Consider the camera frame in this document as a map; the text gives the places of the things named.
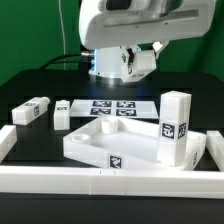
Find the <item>black cable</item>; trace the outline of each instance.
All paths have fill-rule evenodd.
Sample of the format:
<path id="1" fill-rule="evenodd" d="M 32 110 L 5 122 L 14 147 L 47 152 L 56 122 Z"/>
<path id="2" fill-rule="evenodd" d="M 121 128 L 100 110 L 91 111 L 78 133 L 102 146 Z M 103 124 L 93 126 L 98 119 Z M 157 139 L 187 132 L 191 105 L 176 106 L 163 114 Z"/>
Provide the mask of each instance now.
<path id="1" fill-rule="evenodd" d="M 55 61 L 55 62 L 49 63 L 48 66 L 54 65 L 54 64 L 73 64 L 73 63 L 78 63 L 78 62 L 80 62 L 80 61 Z M 83 60 L 81 62 L 90 63 L 91 61 Z"/>
<path id="2" fill-rule="evenodd" d="M 75 53 L 75 54 L 65 54 L 65 55 L 61 55 L 61 56 L 58 56 L 58 57 L 56 57 L 56 58 L 51 59 L 51 60 L 48 61 L 46 64 L 42 65 L 39 69 L 44 70 L 44 69 L 46 69 L 50 64 L 52 64 L 53 62 L 56 62 L 56 61 L 58 61 L 58 60 L 65 59 L 65 58 L 78 57 L 78 56 L 81 56 L 81 54 L 80 54 L 80 53 Z"/>

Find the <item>black tabletop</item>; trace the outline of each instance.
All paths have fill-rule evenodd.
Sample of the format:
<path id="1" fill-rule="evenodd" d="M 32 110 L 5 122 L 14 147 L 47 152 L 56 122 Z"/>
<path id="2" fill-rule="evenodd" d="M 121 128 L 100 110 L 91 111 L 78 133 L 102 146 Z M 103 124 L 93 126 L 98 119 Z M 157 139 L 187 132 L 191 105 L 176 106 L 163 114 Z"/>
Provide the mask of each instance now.
<path id="1" fill-rule="evenodd" d="M 159 112 L 161 94 L 171 90 L 192 94 L 190 130 L 224 134 L 224 83 L 209 74 L 153 73 L 137 84 L 108 86 L 90 82 L 86 73 L 76 71 L 22 71 L 0 87 L 0 128 L 12 124 L 12 109 L 33 97 L 47 96 L 51 103 L 34 122 L 17 126 L 18 141 L 1 165 L 89 167 L 64 158 L 62 140 L 93 118 L 72 118 L 71 130 L 54 131 L 55 101 L 153 100 Z M 218 170 L 207 151 L 196 169 Z M 0 223 L 4 224 L 220 223 L 223 210 L 223 200 L 0 194 Z"/>

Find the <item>rectangular block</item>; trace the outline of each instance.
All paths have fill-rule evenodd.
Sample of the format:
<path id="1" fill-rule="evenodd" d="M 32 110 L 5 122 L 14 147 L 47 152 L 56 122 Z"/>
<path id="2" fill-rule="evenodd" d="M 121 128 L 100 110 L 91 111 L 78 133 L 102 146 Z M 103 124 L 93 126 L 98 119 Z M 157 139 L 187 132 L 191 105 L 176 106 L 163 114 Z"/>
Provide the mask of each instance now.
<path id="1" fill-rule="evenodd" d="M 27 125 L 47 111 L 50 100 L 47 97 L 34 97 L 12 110 L 13 124 Z"/>
<path id="2" fill-rule="evenodd" d="M 0 192 L 89 194 L 88 168 L 0 166 Z"/>
<path id="3" fill-rule="evenodd" d="M 17 141 L 16 126 L 5 125 L 0 131 L 0 163 Z"/>
<path id="4" fill-rule="evenodd" d="M 224 172 L 224 138 L 220 132 L 207 132 L 206 147 L 220 171 Z"/>
<path id="5" fill-rule="evenodd" d="M 129 171 L 127 196 L 224 198 L 224 175 L 201 171 Z"/>
<path id="6" fill-rule="evenodd" d="M 54 130 L 70 129 L 70 102 L 57 101 L 54 110 Z"/>
<path id="7" fill-rule="evenodd" d="M 125 195 L 126 171 L 90 169 L 90 195 Z"/>
<path id="8" fill-rule="evenodd" d="M 161 96 L 157 159 L 170 166 L 183 164 L 186 154 L 191 95 L 171 91 Z"/>

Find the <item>green wall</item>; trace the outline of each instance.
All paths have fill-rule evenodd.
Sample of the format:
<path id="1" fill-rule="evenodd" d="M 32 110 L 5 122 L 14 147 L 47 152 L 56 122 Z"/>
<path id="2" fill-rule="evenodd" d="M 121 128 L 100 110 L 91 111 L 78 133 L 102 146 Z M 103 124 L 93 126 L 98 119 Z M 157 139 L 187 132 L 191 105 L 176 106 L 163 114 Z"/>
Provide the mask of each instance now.
<path id="1" fill-rule="evenodd" d="M 80 50 L 78 2 L 62 0 L 68 53 Z M 158 70 L 208 72 L 224 81 L 223 9 L 224 1 L 218 0 L 212 29 L 204 37 L 171 42 Z M 63 54 L 58 0 L 0 0 L 0 30 L 0 85 Z"/>
<path id="2" fill-rule="evenodd" d="M 80 51 L 78 0 L 62 0 L 67 52 Z M 0 85 L 63 54 L 58 0 L 0 0 Z"/>

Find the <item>white robot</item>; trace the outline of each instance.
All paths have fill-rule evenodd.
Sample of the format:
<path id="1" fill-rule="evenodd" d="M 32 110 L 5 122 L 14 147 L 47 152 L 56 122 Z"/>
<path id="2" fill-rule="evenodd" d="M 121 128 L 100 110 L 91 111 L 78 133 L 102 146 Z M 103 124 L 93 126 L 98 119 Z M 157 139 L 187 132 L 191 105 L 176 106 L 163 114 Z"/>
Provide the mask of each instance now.
<path id="1" fill-rule="evenodd" d="M 92 80 L 107 84 L 138 82 L 156 69 L 170 40 L 204 35 L 216 0 L 83 0 L 79 32 L 94 50 Z M 153 43 L 141 51 L 138 44 Z"/>

